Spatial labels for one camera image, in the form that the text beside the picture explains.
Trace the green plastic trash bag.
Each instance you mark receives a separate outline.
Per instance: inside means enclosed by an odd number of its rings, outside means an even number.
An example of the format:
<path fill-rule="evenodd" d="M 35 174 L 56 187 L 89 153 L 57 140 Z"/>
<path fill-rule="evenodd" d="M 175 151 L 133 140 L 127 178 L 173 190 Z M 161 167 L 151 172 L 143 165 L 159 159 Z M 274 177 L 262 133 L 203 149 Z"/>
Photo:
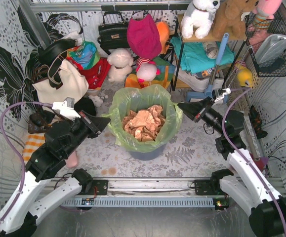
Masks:
<path fill-rule="evenodd" d="M 116 145 L 129 152 L 149 153 L 165 145 L 179 130 L 183 112 L 171 94 L 153 84 L 116 91 L 108 113 Z"/>

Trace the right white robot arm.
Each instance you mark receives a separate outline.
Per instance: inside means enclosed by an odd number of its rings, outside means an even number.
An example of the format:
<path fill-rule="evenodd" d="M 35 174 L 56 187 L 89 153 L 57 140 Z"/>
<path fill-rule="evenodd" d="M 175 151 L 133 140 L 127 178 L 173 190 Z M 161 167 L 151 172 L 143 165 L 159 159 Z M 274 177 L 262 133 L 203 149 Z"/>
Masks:
<path fill-rule="evenodd" d="M 194 180 L 195 193 L 199 196 L 230 196 L 248 216 L 257 237 L 286 236 L 286 197 L 263 176 L 242 141 L 240 132 L 245 128 L 244 114 L 228 110 L 221 115 L 213 109 L 213 104 L 210 97 L 178 104 L 189 119 L 194 122 L 203 120 L 220 133 L 215 140 L 217 151 L 232 167 L 232 170 L 213 172 L 209 179 Z"/>

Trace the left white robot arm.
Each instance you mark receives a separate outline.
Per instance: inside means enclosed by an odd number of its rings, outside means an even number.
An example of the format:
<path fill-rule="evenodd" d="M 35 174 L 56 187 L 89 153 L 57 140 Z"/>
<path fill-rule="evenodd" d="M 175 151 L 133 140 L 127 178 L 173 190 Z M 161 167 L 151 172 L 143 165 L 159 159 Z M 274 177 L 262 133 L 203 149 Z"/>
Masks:
<path fill-rule="evenodd" d="M 30 237 L 43 218 L 64 200 L 92 189 L 93 178 L 80 168 L 62 186 L 37 200 L 76 148 L 85 139 L 98 137 L 110 121 L 80 112 L 74 120 L 56 121 L 50 126 L 45 143 L 32 153 L 18 188 L 0 211 L 1 237 Z"/>

